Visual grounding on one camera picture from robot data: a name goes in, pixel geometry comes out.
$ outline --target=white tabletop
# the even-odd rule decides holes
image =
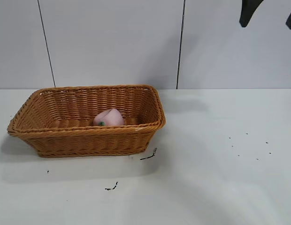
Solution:
[[[163,90],[145,153],[80,158],[7,135],[32,92],[0,90],[0,225],[291,225],[291,90]]]

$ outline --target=wicker basket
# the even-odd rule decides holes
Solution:
[[[94,127],[94,117],[118,109],[124,126]],[[48,88],[34,92],[8,133],[41,157],[119,156],[147,148],[165,117],[157,91],[147,85]]]

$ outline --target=brown wicker basket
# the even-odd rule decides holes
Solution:
[[[111,108],[121,112],[124,126],[92,126]],[[164,124],[158,93],[148,85],[48,88],[29,97],[8,133],[41,157],[118,156],[145,151]]]

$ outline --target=dark debris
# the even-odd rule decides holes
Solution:
[[[105,190],[110,191],[110,190],[114,190],[117,187],[118,181],[116,182],[115,186],[113,188],[105,188]]]
[[[157,151],[157,148],[154,148],[154,150],[153,150],[153,154],[152,154],[151,156],[146,157],[146,158],[141,158],[140,160],[144,160],[144,159],[148,159],[148,158],[152,158],[152,157],[154,157],[155,154],[156,154],[156,151]]]

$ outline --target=basket rim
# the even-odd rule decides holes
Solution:
[[[16,126],[17,121],[22,117],[25,111],[34,104],[34,100],[38,95],[43,92],[60,92],[68,90],[97,90],[97,89],[123,89],[123,88],[147,88],[153,91],[155,103],[158,109],[158,120],[152,123],[138,124],[138,125],[123,125],[123,126],[86,126],[86,127],[68,127],[68,128],[41,128],[41,129],[18,129]],[[150,85],[101,85],[101,86],[78,86],[78,87],[58,87],[58,88],[44,88],[33,92],[30,97],[25,101],[14,118],[11,120],[7,131],[13,136],[22,137],[37,137],[42,136],[61,136],[61,135],[95,135],[95,134],[111,134],[111,131],[119,134],[128,134],[132,132],[150,132],[162,128],[166,123],[164,111],[160,101],[157,90]]]

